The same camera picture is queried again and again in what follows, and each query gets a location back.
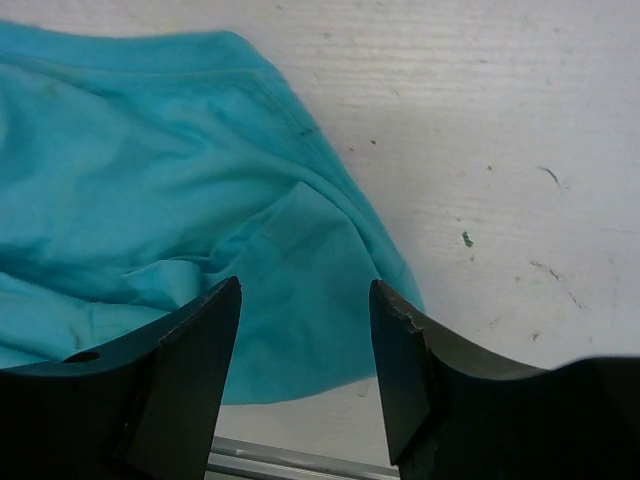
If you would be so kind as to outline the teal t-shirt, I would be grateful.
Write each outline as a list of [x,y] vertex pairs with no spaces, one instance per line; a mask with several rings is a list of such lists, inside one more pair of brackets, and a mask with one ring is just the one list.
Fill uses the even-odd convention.
[[370,283],[420,295],[279,71],[225,31],[1,26],[1,364],[62,360],[237,277],[227,404],[372,377]]

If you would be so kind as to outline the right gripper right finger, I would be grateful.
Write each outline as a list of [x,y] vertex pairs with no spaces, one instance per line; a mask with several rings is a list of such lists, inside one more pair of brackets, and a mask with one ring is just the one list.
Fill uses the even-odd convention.
[[370,286],[391,463],[404,479],[635,479],[639,361],[544,370],[494,353]]

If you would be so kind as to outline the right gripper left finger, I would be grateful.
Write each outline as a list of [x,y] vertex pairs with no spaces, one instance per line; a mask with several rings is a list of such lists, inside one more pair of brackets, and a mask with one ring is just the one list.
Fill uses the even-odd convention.
[[139,329],[1,373],[5,479],[201,479],[236,340],[228,278]]

